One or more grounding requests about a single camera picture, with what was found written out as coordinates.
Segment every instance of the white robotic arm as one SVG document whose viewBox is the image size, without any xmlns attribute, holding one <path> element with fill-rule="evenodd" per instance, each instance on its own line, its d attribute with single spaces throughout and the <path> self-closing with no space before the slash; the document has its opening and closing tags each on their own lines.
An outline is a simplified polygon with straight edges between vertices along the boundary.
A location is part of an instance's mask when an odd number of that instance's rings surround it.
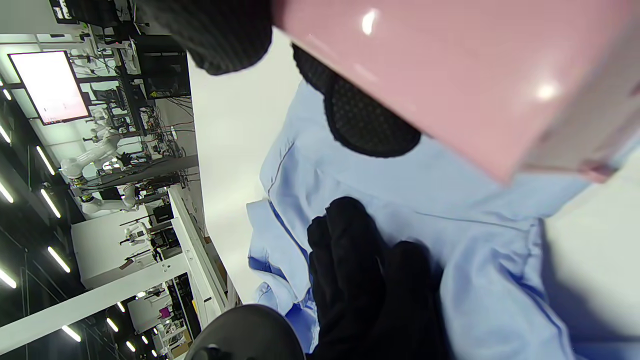
<svg viewBox="0 0 640 360">
<path fill-rule="evenodd" d="M 124 231 L 125 237 L 129 239 L 129 244 L 137 245 L 150 241 L 151 234 L 143 222 L 135 222 Z"/>
<path fill-rule="evenodd" d="M 93 149 L 76 158 L 62 160 L 60 162 L 62 174 L 69 179 L 77 179 L 82 177 L 82 170 L 87 165 L 104 158 L 112 158 L 118 150 L 120 134 L 114 129 L 105 129 L 101 135 L 102 138 Z"/>
<path fill-rule="evenodd" d="M 136 186 L 128 184 L 124 188 L 124 197 L 122 200 L 100 200 L 92 197 L 91 200 L 82 203 L 82 211 L 85 214 L 95 214 L 100 210 L 137 210 L 136 205 Z"/>
<path fill-rule="evenodd" d="M 69 178 L 73 186 L 86 184 L 83 176 L 83 169 L 86 166 L 96 162 L 103 164 L 117 154 L 120 134 L 108 126 L 106 122 L 108 118 L 103 109 L 95 110 L 93 115 L 96 126 L 91 129 L 91 133 L 94 138 L 99 139 L 95 147 L 76 158 L 60 162 L 60 171 Z M 134 184 L 125 186 L 122 200 L 101 200 L 91 195 L 82 196 L 82 210 L 85 214 L 94 214 L 100 210 L 137 209 L 135 190 Z"/>
</svg>

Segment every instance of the black mesh fabric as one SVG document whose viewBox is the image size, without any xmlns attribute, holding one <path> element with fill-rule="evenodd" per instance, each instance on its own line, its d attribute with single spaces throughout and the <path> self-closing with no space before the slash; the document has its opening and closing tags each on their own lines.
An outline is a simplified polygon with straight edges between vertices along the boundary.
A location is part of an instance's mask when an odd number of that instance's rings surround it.
<svg viewBox="0 0 640 360">
<path fill-rule="evenodd" d="M 420 142 L 419 131 L 340 76 L 324 95 L 324 110 L 333 137 L 360 154 L 391 158 Z"/>
<path fill-rule="evenodd" d="M 137 0 L 211 75 L 255 65 L 271 45 L 270 0 Z M 313 56 L 293 45 L 307 83 L 324 94 L 333 137 L 361 154 L 389 158 L 411 151 L 420 133 Z"/>
<path fill-rule="evenodd" d="M 296 61 L 302 78 L 316 90 L 326 94 L 336 77 L 335 72 L 295 44 L 291 47 L 293 47 L 293 60 Z"/>
<path fill-rule="evenodd" d="M 270 0 L 136 0 L 211 75 L 255 65 L 271 45 Z"/>
</svg>

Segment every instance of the light blue shirt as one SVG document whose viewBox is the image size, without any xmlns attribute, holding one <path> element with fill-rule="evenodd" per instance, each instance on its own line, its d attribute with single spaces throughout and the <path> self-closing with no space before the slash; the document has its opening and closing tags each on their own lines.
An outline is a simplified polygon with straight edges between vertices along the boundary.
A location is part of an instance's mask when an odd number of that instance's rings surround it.
<svg viewBox="0 0 640 360">
<path fill-rule="evenodd" d="M 440 298 L 457 359 L 576 358 L 541 281 L 540 218 L 585 189 L 585 180 L 522 174 L 503 188 L 425 137 L 398 158 L 357 154 L 333 139 L 322 95 L 306 83 L 260 180 L 269 199 L 247 207 L 250 266 L 265 280 L 259 301 L 287 315 L 305 349 L 317 342 L 307 226 L 332 200 L 351 196 L 363 203 L 389 245 L 423 243 L 433 263 L 444 268 Z"/>
</svg>

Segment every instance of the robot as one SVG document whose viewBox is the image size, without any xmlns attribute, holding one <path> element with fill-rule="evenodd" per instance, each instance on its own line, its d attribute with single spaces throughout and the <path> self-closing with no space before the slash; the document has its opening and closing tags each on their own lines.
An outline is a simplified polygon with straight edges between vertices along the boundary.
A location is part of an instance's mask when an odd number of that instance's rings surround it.
<svg viewBox="0 0 640 360">
<path fill-rule="evenodd" d="M 95 147 L 76 157 L 60 162 L 60 171 L 69 179 L 71 186 L 78 187 L 87 184 L 83 175 L 83 169 L 92 163 L 104 163 L 117 155 L 118 142 L 121 140 L 118 131 L 107 125 L 108 116 L 104 109 L 92 111 L 96 127 L 91 129 Z M 135 184 L 128 184 L 124 188 L 122 200 L 101 200 L 91 194 L 80 197 L 82 211 L 85 214 L 94 214 L 100 210 L 131 211 L 137 209 L 135 197 Z"/>
</svg>

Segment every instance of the screen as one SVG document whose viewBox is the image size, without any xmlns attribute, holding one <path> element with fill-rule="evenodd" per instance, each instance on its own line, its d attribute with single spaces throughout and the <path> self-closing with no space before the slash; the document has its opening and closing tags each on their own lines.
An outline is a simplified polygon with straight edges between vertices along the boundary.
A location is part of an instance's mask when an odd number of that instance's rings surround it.
<svg viewBox="0 0 640 360">
<path fill-rule="evenodd" d="M 10 56 L 43 124 L 89 116 L 64 51 Z"/>
</svg>

